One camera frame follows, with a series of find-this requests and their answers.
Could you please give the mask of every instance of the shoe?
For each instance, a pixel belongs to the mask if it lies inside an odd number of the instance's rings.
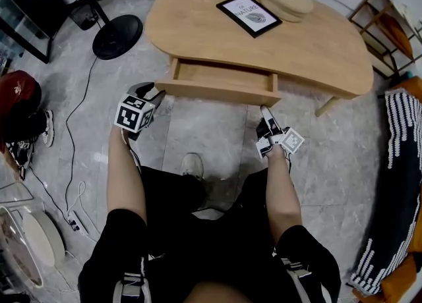
[[[182,161],[181,175],[192,175],[199,181],[204,176],[204,165],[202,159],[196,153],[188,153]]]
[[[45,111],[47,117],[47,127],[42,134],[42,141],[49,148],[53,144],[54,140],[54,123],[53,123],[53,111]]]

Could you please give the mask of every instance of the table leg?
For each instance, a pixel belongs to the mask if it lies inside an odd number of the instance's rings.
[[[315,115],[317,117],[321,116],[323,113],[325,113],[326,111],[331,109],[333,106],[335,106],[335,104],[337,104],[339,100],[340,100],[339,97],[335,97],[335,96],[331,97],[329,101],[327,101],[321,108],[315,111]]]

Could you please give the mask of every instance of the black cable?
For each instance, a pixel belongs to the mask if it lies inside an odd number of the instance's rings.
[[[287,154],[287,157],[286,157],[286,155],[284,155],[285,159],[289,162],[289,174],[290,174],[290,171],[291,171],[291,160],[290,160],[290,155],[291,155],[291,153]]]
[[[63,213],[63,211],[61,210],[61,208],[55,203],[53,197],[51,196],[51,194],[48,192],[47,188],[45,188],[44,183],[40,180],[40,178],[37,177],[37,174],[35,174],[34,170],[32,169],[31,166],[29,166],[29,169],[32,171],[32,174],[34,175],[34,177],[37,178],[37,180],[40,182],[40,184],[42,185],[42,188],[44,188],[45,192],[48,194],[48,196],[50,197],[51,201],[53,202],[54,206],[60,211],[61,215],[63,216],[64,220],[66,221],[66,223],[71,226],[71,224],[67,221],[67,218],[65,217],[65,214]]]
[[[91,3],[90,2],[88,2],[87,3],[89,6],[90,6],[90,8],[91,8],[91,13],[92,13],[92,16],[95,16],[96,15],[96,13],[94,12],[94,8],[92,8],[92,5],[91,5]],[[81,5],[76,11],[73,11],[73,14],[75,14],[75,13],[77,13],[81,8],[83,8],[83,6],[84,5]],[[97,15],[97,19],[96,19],[96,23],[98,24],[98,28],[100,28],[101,29],[101,26],[100,26],[100,23],[98,22],[98,19],[99,19],[99,17],[98,17],[98,15]]]
[[[66,212],[69,210],[69,204],[67,202],[67,191],[69,189],[69,186],[71,185],[71,182],[73,180],[73,162],[75,160],[75,142],[73,141],[73,137],[72,137],[72,133],[71,130],[69,128],[69,124],[67,123],[69,121],[69,118],[73,115],[73,113],[78,109],[78,107],[80,107],[80,105],[84,102],[85,97],[86,97],[86,93],[88,92],[88,87],[90,85],[90,81],[91,81],[91,72],[92,72],[92,68],[94,68],[94,64],[97,61],[98,57],[95,57],[94,62],[91,65],[91,69],[90,69],[90,73],[88,74],[88,81],[86,82],[86,87],[85,87],[85,92],[84,92],[84,97],[82,98],[82,100],[80,101],[80,103],[73,109],[73,111],[71,112],[71,114],[67,117],[65,123],[66,123],[66,128],[67,128],[67,132],[69,133],[69,136],[71,137],[72,140],[72,147],[73,147],[73,153],[72,153],[72,164],[71,164],[71,179],[68,182],[67,186],[66,186],[66,191],[65,191],[65,201],[66,201]]]

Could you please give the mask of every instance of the white cable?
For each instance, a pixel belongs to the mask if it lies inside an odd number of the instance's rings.
[[[81,267],[83,267],[83,265],[79,262],[79,260],[76,258],[76,256],[75,255],[73,255],[70,251],[68,251],[68,250],[65,250],[65,254],[66,253],[68,253],[69,255],[70,255],[70,257],[72,257],[76,262],[77,262],[77,264],[79,264]]]
[[[66,284],[67,284],[67,286],[68,286],[69,290],[70,290],[70,291],[74,291],[74,290],[75,290],[75,288],[72,288],[72,287],[71,287],[71,285],[70,285],[70,284],[69,284],[69,282],[66,280],[65,276],[61,273],[61,271],[60,271],[60,270],[58,270],[56,267],[55,267],[55,269],[56,269],[56,270],[57,270],[57,272],[61,275],[61,278],[64,280],[64,282],[66,282]]]
[[[84,185],[84,190],[81,192],[80,191],[80,186],[81,185]],[[69,213],[71,212],[71,210],[72,210],[72,208],[74,208],[74,206],[76,205],[76,203],[78,202],[78,199],[80,199],[80,197],[85,193],[85,190],[86,190],[86,184],[85,184],[85,182],[84,181],[80,181],[79,182],[79,185],[78,185],[78,196],[75,198],[75,201],[73,202],[73,204],[72,204],[72,206],[71,207],[69,207],[69,209],[67,210],[67,216],[69,216]]]
[[[75,198],[75,201],[73,202],[72,206],[69,207],[69,209],[67,210],[67,216],[69,216],[69,213],[71,212],[72,208],[74,208],[74,206],[76,205],[77,201],[79,200],[79,204],[80,204],[80,208],[81,210],[84,212],[85,216],[88,218],[88,220],[91,222],[91,225],[93,226],[93,228],[95,229],[95,231],[97,232],[98,235],[101,236],[101,233],[99,232],[99,230],[97,229],[97,227],[95,226],[94,222],[92,222],[90,216],[88,215],[88,213],[85,211],[84,206],[82,205],[82,200],[80,199],[80,197],[85,193],[86,190],[86,183],[84,181],[80,181],[79,185],[78,185],[78,196]],[[90,239],[91,241],[94,241],[95,243],[97,243],[97,241],[95,241],[93,238],[91,238],[90,236],[87,236],[88,239]]]
[[[98,241],[97,240],[94,240],[91,236],[89,236],[89,235],[86,235],[86,238],[88,239],[88,240],[91,240],[93,243],[97,243]]]

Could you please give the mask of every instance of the round wooden box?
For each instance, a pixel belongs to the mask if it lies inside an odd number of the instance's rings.
[[[273,14],[289,22],[301,22],[314,8],[312,0],[261,0],[261,3]]]

